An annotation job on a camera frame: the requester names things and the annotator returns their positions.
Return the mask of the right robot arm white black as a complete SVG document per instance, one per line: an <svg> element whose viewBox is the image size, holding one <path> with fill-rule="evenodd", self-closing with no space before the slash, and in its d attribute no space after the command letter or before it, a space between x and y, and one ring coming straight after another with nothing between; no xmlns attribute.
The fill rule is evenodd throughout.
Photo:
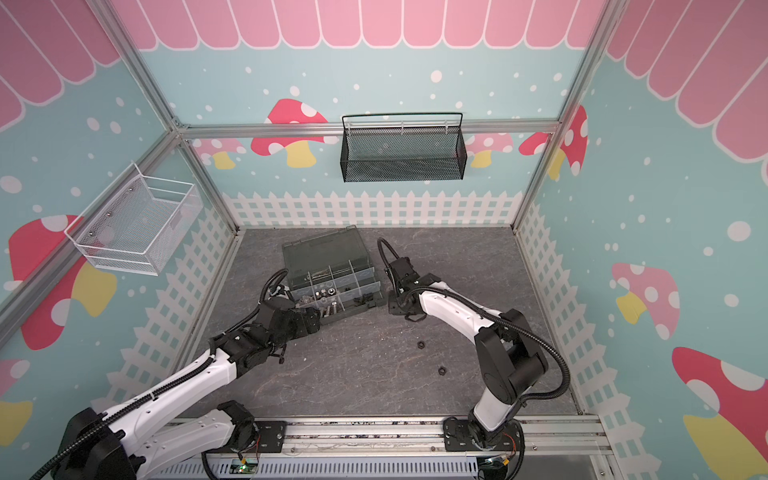
<svg viewBox="0 0 768 480"><path fill-rule="evenodd" d="M530 401L553 400L568 392L571 373L564 357L530 329L516 309L488 309L454 291L438 277L420 275L410 259L387 262L388 306L416 322L431 316L469 339L475 347L485 390L465 421L444 422L446 446L472 443L491 450L508 442L520 451L514 417Z"/></svg>

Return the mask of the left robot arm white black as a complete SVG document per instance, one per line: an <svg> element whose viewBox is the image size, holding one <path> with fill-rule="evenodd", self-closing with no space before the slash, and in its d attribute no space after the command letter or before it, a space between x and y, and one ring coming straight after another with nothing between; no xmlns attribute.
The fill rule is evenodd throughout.
<svg viewBox="0 0 768 480"><path fill-rule="evenodd" d="M86 408L68 422L57 453L33 478L145 479L199 453L227 448L237 454L258 447L254 416L239 402L167 425L210 393L270 358L283 359L287 344L319 331L318 309L273 298L235 326L212 337L208 350L153 388L101 413Z"/></svg>

